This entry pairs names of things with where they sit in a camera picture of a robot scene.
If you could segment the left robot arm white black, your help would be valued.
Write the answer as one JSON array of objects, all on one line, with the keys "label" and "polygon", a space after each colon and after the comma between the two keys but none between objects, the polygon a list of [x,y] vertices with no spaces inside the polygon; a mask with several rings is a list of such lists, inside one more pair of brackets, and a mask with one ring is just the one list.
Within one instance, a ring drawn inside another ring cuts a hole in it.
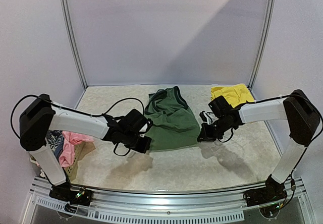
[{"label": "left robot arm white black", "polygon": [[47,94],[34,96],[34,101],[19,117],[20,145],[29,152],[44,171],[55,192],[65,201],[75,197],[75,190],[67,184],[69,179],[46,143],[48,131],[68,131],[91,136],[114,145],[145,153],[151,144],[146,133],[152,120],[132,109],[125,116],[91,115],[52,101]]}]

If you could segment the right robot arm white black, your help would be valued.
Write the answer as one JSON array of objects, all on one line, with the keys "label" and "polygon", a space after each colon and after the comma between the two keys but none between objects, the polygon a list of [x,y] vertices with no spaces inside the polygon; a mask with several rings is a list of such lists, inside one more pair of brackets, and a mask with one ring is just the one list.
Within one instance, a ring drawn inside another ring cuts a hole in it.
[{"label": "right robot arm white black", "polygon": [[288,146],[270,175],[270,179],[282,184],[299,164],[306,149],[322,133],[322,115],[300,89],[289,95],[245,102],[232,107],[223,96],[208,104],[214,119],[203,111],[198,142],[222,140],[226,131],[253,122],[286,120],[289,126]]}]

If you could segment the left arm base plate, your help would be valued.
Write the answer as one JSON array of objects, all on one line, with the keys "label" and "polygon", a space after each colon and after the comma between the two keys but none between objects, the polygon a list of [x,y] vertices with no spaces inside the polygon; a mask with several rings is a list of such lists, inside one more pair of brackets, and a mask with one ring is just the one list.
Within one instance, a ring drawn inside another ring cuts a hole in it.
[{"label": "left arm base plate", "polygon": [[84,187],[74,188],[70,183],[52,185],[49,196],[53,199],[69,202],[71,205],[89,206],[93,191]]}]

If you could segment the yellow shorts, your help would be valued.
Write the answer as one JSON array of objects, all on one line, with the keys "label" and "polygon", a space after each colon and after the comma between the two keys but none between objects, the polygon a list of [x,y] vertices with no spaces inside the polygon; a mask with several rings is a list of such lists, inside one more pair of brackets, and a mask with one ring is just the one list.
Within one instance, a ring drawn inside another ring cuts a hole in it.
[{"label": "yellow shorts", "polygon": [[211,100],[214,100],[219,96],[223,96],[232,107],[236,107],[242,103],[255,101],[250,90],[243,83],[233,86],[212,87]]}]

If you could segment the olive green garment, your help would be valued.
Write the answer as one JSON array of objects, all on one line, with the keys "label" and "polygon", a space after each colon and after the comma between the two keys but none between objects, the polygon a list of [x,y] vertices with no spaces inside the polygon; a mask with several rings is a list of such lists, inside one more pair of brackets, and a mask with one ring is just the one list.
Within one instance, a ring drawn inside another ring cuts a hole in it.
[{"label": "olive green garment", "polygon": [[153,121],[146,133],[152,139],[149,151],[178,150],[197,144],[200,126],[178,86],[150,94],[144,113]]}]

